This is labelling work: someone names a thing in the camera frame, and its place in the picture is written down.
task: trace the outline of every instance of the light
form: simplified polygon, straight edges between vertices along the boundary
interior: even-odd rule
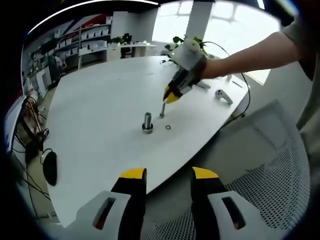
[[[56,13],[48,16],[47,18],[45,18],[44,20],[42,20],[41,22],[39,22],[37,25],[35,25],[28,33],[27,35],[29,35],[33,30],[35,30],[37,27],[39,27],[41,24],[43,24],[45,21],[49,20],[50,18],[63,13],[69,9],[75,8],[75,7],[79,7],[85,4],[92,4],[92,3],[98,3],[98,2],[104,2],[104,1],[112,1],[112,0],[91,0],[91,1],[85,1],[85,2],[81,2],[72,6],[68,6],[60,11],[57,11]],[[145,3],[145,4],[153,4],[153,5],[159,5],[159,3],[154,2],[154,1],[147,1],[147,0],[124,0],[124,1],[132,1],[132,2],[140,2],[140,3]]]
[[[258,1],[259,8],[264,10],[265,9],[264,1],[263,0],[257,0],[257,1]]]

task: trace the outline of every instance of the human arm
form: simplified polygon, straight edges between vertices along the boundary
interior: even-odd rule
[[[312,46],[304,26],[295,21],[261,42],[231,56],[208,60],[202,78],[216,78],[255,70],[273,69],[299,61]]]

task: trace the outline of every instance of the computer mouse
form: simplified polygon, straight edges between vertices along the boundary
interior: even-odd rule
[[[43,160],[42,170],[45,180],[51,186],[57,183],[57,154],[53,151],[49,152]]]

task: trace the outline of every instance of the window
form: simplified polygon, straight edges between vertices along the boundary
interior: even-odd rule
[[[172,43],[175,36],[183,38],[193,4],[193,1],[187,0],[161,5],[156,15],[152,41]]]
[[[219,44],[231,55],[257,44],[279,31],[280,27],[279,20],[259,9],[240,3],[217,1],[212,5],[203,40]],[[213,44],[207,43],[205,49],[218,58],[227,57],[223,50]],[[246,74],[263,85],[269,72],[270,69],[266,69]]]

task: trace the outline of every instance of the sleeve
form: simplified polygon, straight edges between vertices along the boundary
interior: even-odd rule
[[[315,50],[315,38],[312,29],[307,26],[300,18],[296,18],[282,32],[290,38],[296,45],[306,51]]]

